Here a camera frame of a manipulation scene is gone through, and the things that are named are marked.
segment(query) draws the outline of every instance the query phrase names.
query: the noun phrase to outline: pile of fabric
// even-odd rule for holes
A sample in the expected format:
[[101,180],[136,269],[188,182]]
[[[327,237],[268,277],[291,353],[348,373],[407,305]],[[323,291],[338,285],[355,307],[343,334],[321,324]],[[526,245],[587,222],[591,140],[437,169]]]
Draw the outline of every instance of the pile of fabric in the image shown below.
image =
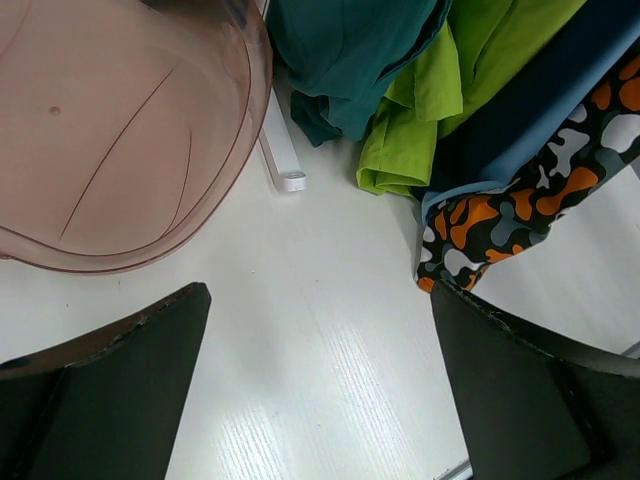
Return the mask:
[[640,155],[637,0],[273,0],[268,25],[309,140],[364,140],[359,187],[422,202],[425,290],[471,288]]

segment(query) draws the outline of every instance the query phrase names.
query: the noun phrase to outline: white plastic leg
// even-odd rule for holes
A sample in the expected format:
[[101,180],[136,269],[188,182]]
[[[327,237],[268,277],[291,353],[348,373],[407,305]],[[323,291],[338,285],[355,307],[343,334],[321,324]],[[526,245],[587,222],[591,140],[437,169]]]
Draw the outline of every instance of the white plastic leg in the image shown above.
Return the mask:
[[267,115],[260,132],[260,146],[271,179],[280,192],[298,192],[307,188],[307,176],[300,168],[291,136],[284,121],[276,92],[272,88]]

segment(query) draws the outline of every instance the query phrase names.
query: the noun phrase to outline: white wood grain surface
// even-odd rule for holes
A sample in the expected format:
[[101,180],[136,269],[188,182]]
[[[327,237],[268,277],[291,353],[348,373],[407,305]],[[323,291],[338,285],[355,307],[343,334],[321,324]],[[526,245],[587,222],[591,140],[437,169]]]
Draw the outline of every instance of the white wood grain surface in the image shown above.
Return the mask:
[[[78,277],[0,263],[0,361],[204,281],[213,304],[168,480],[436,478],[466,451],[412,279],[411,203],[356,190],[348,142],[314,150],[292,135],[306,192],[277,194],[255,154],[198,235],[147,268]],[[616,178],[477,293],[624,350],[640,339],[639,186]]]

